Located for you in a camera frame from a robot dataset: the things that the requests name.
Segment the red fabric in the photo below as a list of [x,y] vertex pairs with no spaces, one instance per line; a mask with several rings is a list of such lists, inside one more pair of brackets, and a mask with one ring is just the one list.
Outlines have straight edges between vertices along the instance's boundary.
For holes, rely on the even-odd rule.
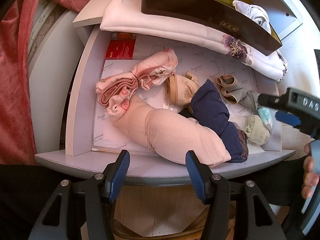
[[[89,0],[54,0],[79,12]],[[0,163],[35,164],[28,44],[39,0],[16,0],[0,22]]]

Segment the finger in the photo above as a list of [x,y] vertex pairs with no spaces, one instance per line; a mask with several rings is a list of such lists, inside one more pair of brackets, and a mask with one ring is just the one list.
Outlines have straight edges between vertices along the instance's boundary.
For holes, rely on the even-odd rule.
[[319,175],[313,172],[305,172],[303,184],[305,186],[316,186],[319,182]]
[[304,152],[306,154],[310,154],[310,143],[307,143],[305,146],[304,146]]
[[311,172],[314,167],[315,167],[315,160],[311,156],[308,156],[303,162],[304,171]]
[[312,195],[312,189],[310,186],[303,186],[301,190],[301,196],[304,199],[310,198]]

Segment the floral embroidery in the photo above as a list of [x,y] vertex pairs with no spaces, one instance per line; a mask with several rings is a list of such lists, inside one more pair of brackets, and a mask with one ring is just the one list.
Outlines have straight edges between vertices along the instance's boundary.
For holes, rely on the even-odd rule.
[[281,81],[281,80],[284,80],[284,79],[285,79],[285,75],[286,75],[287,72],[288,72],[288,67],[287,67],[287,61],[286,61],[285,58],[282,56],[280,50],[277,49],[276,51],[277,51],[277,54],[278,54],[279,59],[281,59],[281,61],[282,61],[282,63],[283,63],[283,66],[284,66],[284,70],[282,70],[283,76],[282,76],[282,78],[280,79],[280,81]]
[[243,41],[225,34],[223,35],[222,43],[224,47],[229,50],[229,57],[239,59],[243,62],[245,61],[248,51]]

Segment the folded white fabric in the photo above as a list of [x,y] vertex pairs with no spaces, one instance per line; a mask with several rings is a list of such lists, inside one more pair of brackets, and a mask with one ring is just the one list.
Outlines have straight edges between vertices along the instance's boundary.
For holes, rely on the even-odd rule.
[[255,4],[247,4],[238,0],[234,0],[232,5],[235,9],[243,15],[249,17],[259,26],[264,28],[268,33],[271,34],[271,28],[269,24],[269,17],[265,9]]
[[[258,5],[254,5],[254,4],[250,5],[245,2],[238,1],[238,0],[234,0],[232,2],[232,5],[235,7],[235,9],[238,12],[249,17],[251,20],[256,22],[259,26],[261,26],[268,33],[271,34],[269,16],[268,16],[267,12],[265,11],[265,9],[263,9],[262,7],[260,7]],[[284,77],[288,71],[288,62],[284,57],[282,57],[279,49],[277,49],[276,52],[278,54],[279,59],[282,61],[282,64],[283,64],[283,66],[280,66],[279,70],[282,69],[282,71],[283,71],[282,79],[284,79]],[[268,62],[264,60],[264,57],[261,57],[261,58],[258,57],[258,60],[259,60],[259,63],[258,63],[259,66],[264,66],[265,68],[268,68]]]
[[143,14],[141,0],[111,0],[105,9],[100,29],[148,34],[196,44],[239,59],[276,81],[284,76],[285,68],[276,51],[265,56],[239,39],[216,29],[182,19]]

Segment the pink cloth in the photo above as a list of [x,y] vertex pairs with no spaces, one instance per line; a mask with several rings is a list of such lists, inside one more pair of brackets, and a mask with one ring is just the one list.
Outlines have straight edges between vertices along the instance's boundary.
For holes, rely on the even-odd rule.
[[128,110],[129,100],[139,86],[150,90],[151,86],[161,85],[174,74],[177,64],[173,49],[164,49],[142,60],[129,72],[101,79],[96,84],[99,104],[107,107],[109,119],[116,122]]
[[175,163],[186,164],[189,150],[210,167],[231,159],[214,131],[169,109],[155,109],[137,95],[131,97],[128,111],[113,126],[134,143]]
[[[80,11],[89,0],[54,0]],[[28,44],[39,0],[16,0],[0,22],[0,163],[35,164]]]

